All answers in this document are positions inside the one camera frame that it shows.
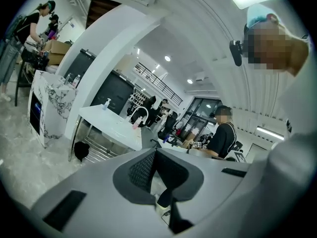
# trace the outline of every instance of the black t-shirt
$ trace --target black t-shirt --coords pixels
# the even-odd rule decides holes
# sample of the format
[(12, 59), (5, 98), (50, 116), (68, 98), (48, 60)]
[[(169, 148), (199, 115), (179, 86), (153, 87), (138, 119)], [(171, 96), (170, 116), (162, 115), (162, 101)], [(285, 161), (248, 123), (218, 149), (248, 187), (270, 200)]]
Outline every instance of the black t-shirt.
[(227, 123), (220, 124), (215, 135), (207, 145), (207, 149), (213, 150), (221, 158), (225, 158), (228, 154), (228, 149), (234, 145), (234, 127), (232, 123), (230, 125)]
[(45, 34), (48, 36), (51, 31), (56, 32), (58, 29), (58, 23), (50, 23), (49, 26), (47, 27)]
[(19, 38), (21, 43), (25, 43), (26, 39), (30, 35), (31, 23), (37, 24), (40, 19), (40, 13), (34, 12), (31, 15), (26, 16), (15, 29), (16, 36)]

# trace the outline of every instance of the faucet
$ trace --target faucet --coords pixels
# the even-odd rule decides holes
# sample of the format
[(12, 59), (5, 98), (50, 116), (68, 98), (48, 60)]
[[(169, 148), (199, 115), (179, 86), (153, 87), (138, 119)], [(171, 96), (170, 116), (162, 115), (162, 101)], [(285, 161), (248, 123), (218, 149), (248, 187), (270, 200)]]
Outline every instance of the faucet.
[(126, 118), (126, 121), (130, 122), (131, 117), (134, 115), (134, 113), (135, 113), (138, 109), (145, 109), (145, 111), (147, 112), (147, 116), (142, 119), (142, 122), (145, 123), (146, 120), (147, 120), (148, 117), (149, 117), (149, 111), (148, 111), (145, 107), (138, 107), (138, 108), (136, 108), (136, 109), (133, 111), (132, 115), (130, 115), (129, 117)]

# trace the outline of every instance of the ponytail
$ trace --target ponytail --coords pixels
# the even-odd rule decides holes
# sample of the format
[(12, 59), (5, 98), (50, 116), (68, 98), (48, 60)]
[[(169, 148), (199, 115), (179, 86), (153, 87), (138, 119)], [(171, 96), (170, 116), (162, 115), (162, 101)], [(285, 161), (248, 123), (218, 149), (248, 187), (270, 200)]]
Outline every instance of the ponytail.
[(48, 2), (45, 3), (45, 4), (41, 4), (41, 3), (40, 3), (39, 6), (36, 7), (35, 10), (45, 9), (47, 6), (49, 6), (49, 3), (48, 3)]

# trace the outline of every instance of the railing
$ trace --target railing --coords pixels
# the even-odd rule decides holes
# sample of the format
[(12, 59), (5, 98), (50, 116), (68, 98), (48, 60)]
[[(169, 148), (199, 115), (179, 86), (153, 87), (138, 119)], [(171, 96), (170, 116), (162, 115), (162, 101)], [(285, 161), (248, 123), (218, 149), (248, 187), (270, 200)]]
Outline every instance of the railing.
[(156, 77), (150, 72), (143, 64), (138, 63), (134, 69), (141, 74), (144, 78), (149, 80), (153, 85), (155, 85), (162, 93), (167, 96), (172, 102), (179, 106), (182, 103), (182, 99), (174, 93), (163, 81)]

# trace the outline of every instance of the black bag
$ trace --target black bag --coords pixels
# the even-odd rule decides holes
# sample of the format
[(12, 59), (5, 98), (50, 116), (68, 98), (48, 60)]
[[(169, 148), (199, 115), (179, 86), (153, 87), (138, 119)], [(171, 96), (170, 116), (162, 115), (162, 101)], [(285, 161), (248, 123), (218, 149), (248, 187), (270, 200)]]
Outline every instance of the black bag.
[(83, 161), (83, 158), (85, 158), (89, 153), (89, 147), (89, 144), (85, 144), (83, 142), (75, 143), (74, 152), (78, 160), (81, 162)]

